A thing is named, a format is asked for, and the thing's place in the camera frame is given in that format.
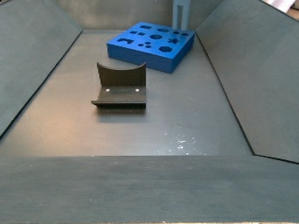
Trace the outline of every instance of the black bracket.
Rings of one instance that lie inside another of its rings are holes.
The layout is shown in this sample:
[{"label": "black bracket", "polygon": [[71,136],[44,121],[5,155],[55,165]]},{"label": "black bracket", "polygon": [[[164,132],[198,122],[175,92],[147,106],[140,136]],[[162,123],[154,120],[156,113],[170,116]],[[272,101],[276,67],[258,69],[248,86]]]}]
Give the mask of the black bracket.
[{"label": "black bracket", "polygon": [[134,69],[112,69],[97,63],[100,106],[146,106],[146,63]]}]

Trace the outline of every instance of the circular hole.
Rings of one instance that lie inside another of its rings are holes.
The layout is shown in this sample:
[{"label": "circular hole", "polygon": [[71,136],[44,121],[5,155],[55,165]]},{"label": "circular hole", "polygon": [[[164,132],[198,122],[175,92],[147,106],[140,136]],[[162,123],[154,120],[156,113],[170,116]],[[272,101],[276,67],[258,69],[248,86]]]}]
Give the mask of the circular hole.
[{"label": "circular hole", "polygon": [[163,36],[162,36],[162,35],[155,34],[155,35],[152,35],[150,38],[151,38],[151,39],[162,39],[162,38],[163,38]]}]

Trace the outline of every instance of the bin floor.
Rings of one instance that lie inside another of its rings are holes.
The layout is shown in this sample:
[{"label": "bin floor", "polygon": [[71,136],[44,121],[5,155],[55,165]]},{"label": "bin floor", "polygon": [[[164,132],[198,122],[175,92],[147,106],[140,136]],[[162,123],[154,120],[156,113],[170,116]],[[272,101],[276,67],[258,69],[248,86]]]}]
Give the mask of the bin floor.
[{"label": "bin floor", "polygon": [[172,74],[147,68],[147,108],[103,109],[96,63],[119,31],[84,31],[0,143],[0,155],[251,156],[247,140],[202,45]]}]

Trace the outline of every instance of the metal pole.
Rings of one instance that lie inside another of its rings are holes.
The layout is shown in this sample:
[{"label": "metal pole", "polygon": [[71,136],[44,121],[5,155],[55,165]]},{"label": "metal pole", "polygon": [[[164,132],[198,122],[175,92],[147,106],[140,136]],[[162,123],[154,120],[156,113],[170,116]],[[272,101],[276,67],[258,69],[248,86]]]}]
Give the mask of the metal pole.
[{"label": "metal pole", "polygon": [[[179,7],[182,7],[182,27],[179,27]],[[191,0],[174,0],[172,1],[172,28],[188,30],[191,12]]]}]

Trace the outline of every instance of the blue foam block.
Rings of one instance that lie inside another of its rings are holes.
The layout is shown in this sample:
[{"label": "blue foam block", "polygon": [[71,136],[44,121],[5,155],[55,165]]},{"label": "blue foam block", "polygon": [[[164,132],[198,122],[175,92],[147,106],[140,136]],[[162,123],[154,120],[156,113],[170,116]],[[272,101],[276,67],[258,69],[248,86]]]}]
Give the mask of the blue foam block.
[{"label": "blue foam block", "polygon": [[171,73],[192,48],[194,31],[138,23],[107,42],[108,57]]}]

